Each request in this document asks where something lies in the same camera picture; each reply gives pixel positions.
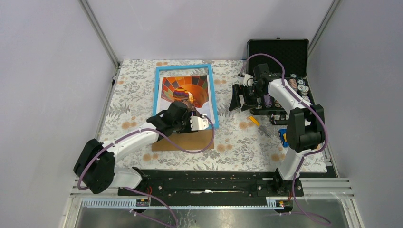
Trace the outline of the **yellow handled screwdriver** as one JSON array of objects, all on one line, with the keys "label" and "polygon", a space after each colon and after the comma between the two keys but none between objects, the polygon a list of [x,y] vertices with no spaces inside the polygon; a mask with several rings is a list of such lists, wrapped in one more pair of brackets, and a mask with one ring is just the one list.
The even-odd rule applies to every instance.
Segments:
[{"label": "yellow handled screwdriver", "polygon": [[267,127],[262,125],[256,118],[254,118],[253,116],[249,116],[249,119],[251,120],[251,122],[253,122],[256,125],[256,127],[260,133],[263,133],[266,136],[271,136],[271,133],[267,129]]}]

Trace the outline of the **brown fibreboard backing panel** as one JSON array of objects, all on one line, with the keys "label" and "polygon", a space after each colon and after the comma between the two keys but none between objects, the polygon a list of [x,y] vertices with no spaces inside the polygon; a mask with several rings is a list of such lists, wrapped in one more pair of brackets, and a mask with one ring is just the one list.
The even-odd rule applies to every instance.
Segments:
[{"label": "brown fibreboard backing panel", "polygon": [[[199,151],[206,147],[208,147],[208,149],[214,148],[214,143],[210,145],[212,134],[212,130],[202,130],[193,133],[174,133],[169,136],[168,139],[185,150]],[[177,150],[178,149],[165,138],[152,144],[153,152]]]}]

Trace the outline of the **hot air balloon photo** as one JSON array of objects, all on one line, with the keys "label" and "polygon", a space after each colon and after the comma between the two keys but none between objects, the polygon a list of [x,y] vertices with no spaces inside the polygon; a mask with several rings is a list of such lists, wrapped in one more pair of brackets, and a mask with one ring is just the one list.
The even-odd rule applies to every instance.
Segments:
[{"label": "hot air balloon photo", "polygon": [[154,114],[166,110],[174,101],[183,102],[191,110],[207,115],[216,123],[216,100],[209,75],[162,76],[154,93]]}]

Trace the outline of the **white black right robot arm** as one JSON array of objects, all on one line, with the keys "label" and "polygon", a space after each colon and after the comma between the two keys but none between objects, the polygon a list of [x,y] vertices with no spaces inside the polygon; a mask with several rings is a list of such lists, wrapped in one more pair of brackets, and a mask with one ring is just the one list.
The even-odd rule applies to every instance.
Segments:
[{"label": "white black right robot arm", "polygon": [[289,149],[280,167],[279,179],[272,183],[273,191],[280,196],[291,190],[291,180],[296,179],[306,156],[317,153],[319,144],[326,144],[324,109],[312,105],[300,96],[285,79],[285,73],[271,73],[267,64],[256,66],[258,76],[240,72],[243,81],[234,85],[230,110],[242,111],[256,108],[258,100],[266,95],[276,99],[289,119],[286,140]]}]

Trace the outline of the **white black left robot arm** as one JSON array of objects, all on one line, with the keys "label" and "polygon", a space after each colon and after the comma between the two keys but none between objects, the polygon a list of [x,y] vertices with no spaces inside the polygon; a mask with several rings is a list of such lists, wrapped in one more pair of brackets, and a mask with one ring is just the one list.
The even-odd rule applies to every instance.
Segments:
[{"label": "white black left robot arm", "polygon": [[[211,139],[202,149],[185,149],[170,139],[172,134],[197,133],[211,130]],[[210,149],[216,126],[206,114],[197,114],[181,101],[172,102],[167,109],[146,119],[135,130],[111,141],[89,140],[74,168],[77,188],[99,194],[109,187],[129,188],[135,195],[147,191],[147,183],[133,168],[121,168],[117,163],[131,153],[166,139],[175,149],[198,154]]]}]

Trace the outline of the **floral tablecloth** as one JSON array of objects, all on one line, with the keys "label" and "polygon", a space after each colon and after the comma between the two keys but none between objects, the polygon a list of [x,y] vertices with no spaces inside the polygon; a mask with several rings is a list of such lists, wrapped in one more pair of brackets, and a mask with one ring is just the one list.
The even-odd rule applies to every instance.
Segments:
[{"label": "floral tablecloth", "polygon": [[248,112],[230,112],[231,87],[239,81],[241,60],[141,60],[122,62],[113,95],[99,133],[100,141],[125,135],[153,115],[155,69],[163,66],[212,66],[213,84],[218,108],[219,128],[214,148],[199,154],[182,151],[154,152],[146,146],[132,152],[120,167],[160,170],[274,171],[284,160],[287,150],[278,137],[278,126],[269,117],[258,116],[265,127],[260,130]]}]

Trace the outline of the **blue yellow toy car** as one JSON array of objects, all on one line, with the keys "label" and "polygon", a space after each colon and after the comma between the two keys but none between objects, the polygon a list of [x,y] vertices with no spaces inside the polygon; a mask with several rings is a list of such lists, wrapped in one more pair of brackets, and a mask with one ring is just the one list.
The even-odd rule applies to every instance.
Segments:
[{"label": "blue yellow toy car", "polygon": [[287,133],[286,129],[279,129],[279,131],[278,131],[278,135],[279,135],[281,144],[282,144],[282,146],[284,148],[288,147],[288,142],[287,142],[287,139],[286,139],[286,133]]}]

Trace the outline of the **brown poker chip stack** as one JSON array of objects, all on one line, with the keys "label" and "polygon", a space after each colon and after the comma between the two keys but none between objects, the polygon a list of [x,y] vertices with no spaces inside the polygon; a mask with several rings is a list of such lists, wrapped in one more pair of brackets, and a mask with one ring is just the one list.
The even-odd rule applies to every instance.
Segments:
[{"label": "brown poker chip stack", "polygon": [[295,91],[298,92],[298,83],[296,81],[296,79],[291,78],[288,80],[289,85],[291,86],[291,88]]}]

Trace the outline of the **black poker chip case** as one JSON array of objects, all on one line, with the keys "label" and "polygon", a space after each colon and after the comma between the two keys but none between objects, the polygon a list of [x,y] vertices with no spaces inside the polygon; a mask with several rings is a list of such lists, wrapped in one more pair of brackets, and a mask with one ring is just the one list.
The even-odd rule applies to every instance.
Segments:
[{"label": "black poker chip case", "polygon": [[[303,100],[314,104],[307,81],[307,53],[309,40],[297,39],[250,39],[246,44],[247,58],[245,72],[254,75],[254,68],[267,64],[269,73],[281,79],[285,70],[285,81]],[[250,110],[252,115],[266,115],[272,125],[286,125],[288,114],[281,104],[268,95],[258,99],[258,107]]]}]

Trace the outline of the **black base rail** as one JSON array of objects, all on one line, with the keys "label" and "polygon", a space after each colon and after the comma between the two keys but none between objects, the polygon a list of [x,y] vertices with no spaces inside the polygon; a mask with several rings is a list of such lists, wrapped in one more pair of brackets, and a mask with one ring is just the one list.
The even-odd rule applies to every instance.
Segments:
[{"label": "black base rail", "polygon": [[139,170],[135,188],[169,206],[265,206],[266,198],[292,200],[304,195],[300,180],[276,172]]}]

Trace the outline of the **aluminium frame rails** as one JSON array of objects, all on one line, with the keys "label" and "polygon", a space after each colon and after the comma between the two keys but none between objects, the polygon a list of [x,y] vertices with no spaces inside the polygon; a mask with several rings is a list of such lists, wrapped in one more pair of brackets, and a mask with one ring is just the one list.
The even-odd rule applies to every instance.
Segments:
[{"label": "aluminium frame rails", "polygon": [[[270,178],[167,178],[149,179],[138,187],[154,196],[179,194],[241,193],[250,197],[289,197],[291,190],[276,190]],[[300,178],[295,183],[296,197],[315,199],[354,198],[350,181],[346,178]]]}]

